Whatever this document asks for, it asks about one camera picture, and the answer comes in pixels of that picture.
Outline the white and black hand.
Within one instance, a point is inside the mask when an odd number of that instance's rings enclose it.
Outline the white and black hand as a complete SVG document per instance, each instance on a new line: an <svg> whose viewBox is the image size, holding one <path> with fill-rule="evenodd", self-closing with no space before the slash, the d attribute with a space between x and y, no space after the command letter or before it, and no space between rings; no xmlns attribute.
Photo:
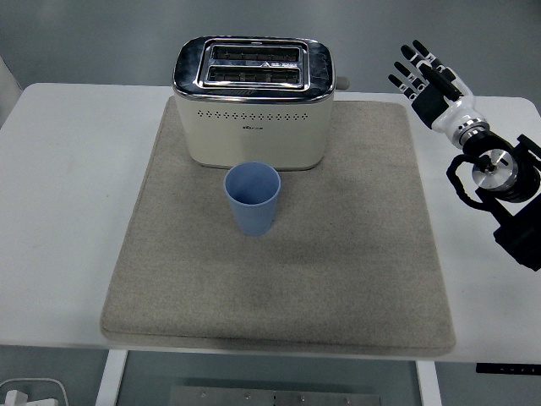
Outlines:
<svg viewBox="0 0 541 406"><path fill-rule="evenodd" d="M445 134L458 149L476 132L489 130L487 119L477 111L469 87L420 41L401 46L406 64L394 62L400 74L389 81L411 102L423 124Z"/></svg>

